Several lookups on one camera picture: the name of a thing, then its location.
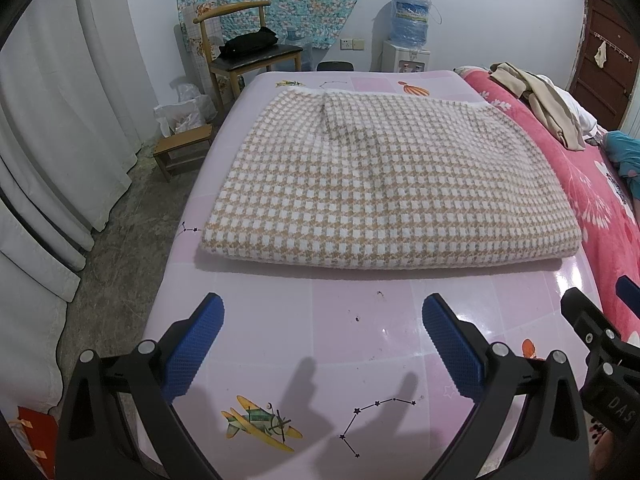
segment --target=red blanket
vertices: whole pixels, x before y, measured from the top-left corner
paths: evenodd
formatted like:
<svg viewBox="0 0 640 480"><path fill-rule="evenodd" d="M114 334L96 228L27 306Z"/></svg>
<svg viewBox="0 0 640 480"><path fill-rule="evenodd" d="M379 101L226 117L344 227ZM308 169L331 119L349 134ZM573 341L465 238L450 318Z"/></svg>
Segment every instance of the red blanket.
<svg viewBox="0 0 640 480"><path fill-rule="evenodd" d="M473 70L464 79L486 101L516 121L553 167L582 229L582 246L598 287L602 309L625 341L640 332L640 320L616 296L616 280L626 274L640 284L640 231L632 203L607 157L594 146L569 152L509 91Z"/></svg>

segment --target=wooden door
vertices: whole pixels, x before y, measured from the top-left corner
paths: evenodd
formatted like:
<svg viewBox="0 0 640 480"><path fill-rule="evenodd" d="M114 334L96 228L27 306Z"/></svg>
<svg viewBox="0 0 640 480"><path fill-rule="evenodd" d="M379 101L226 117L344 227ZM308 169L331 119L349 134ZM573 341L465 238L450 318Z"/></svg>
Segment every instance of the wooden door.
<svg viewBox="0 0 640 480"><path fill-rule="evenodd" d="M604 68L594 59L602 41L607 41ZM622 122L639 57L640 48L609 1L588 0L584 41L570 92L607 130L617 130Z"/></svg>

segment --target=folded blanket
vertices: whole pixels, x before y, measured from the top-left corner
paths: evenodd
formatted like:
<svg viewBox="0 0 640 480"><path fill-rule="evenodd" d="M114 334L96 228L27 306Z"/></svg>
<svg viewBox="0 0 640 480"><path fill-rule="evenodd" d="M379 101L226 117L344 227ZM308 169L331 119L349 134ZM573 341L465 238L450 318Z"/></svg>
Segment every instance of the folded blanket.
<svg viewBox="0 0 640 480"><path fill-rule="evenodd" d="M202 245L323 267L479 267L575 254L540 149L492 106L289 89L240 147Z"/></svg>

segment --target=wooden stool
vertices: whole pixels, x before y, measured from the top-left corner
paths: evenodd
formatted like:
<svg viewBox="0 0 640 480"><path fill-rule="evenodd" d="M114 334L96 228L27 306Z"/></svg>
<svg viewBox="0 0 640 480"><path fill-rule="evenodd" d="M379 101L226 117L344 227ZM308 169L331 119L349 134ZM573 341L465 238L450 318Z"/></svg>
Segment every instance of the wooden stool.
<svg viewBox="0 0 640 480"><path fill-rule="evenodd" d="M154 150L154 158L167 182L171 180L173 170L191 162L204 160L209 149L207 148L206 150L199 150L195 153L189 153L188 155L176 156L173 158L169 156L169 153L179 150L180 148L191 146L198 142L204 142L205 140L209 145L211 145L213 142L211 135L212 130L212 126L210 124L206 124L205 126L200 126L193 130L187 130L186 132L181 132L179 134L172 135L171 137L163 137L158 140Z"/></svg>

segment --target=black bag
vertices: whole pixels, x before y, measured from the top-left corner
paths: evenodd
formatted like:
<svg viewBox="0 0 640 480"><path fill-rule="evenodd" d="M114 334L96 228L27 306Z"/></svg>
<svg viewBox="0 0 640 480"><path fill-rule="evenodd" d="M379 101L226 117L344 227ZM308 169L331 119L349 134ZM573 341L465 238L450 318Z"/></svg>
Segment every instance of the black bag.
<svg viewBox="0 0 640 480"><path fill-rule="evenodd" d="M260 27L258 32L242 34L227 41L220 47L220 57L234 59L252 52L258 52L268 46L278 43L276 33L270 28Z"/></svg>

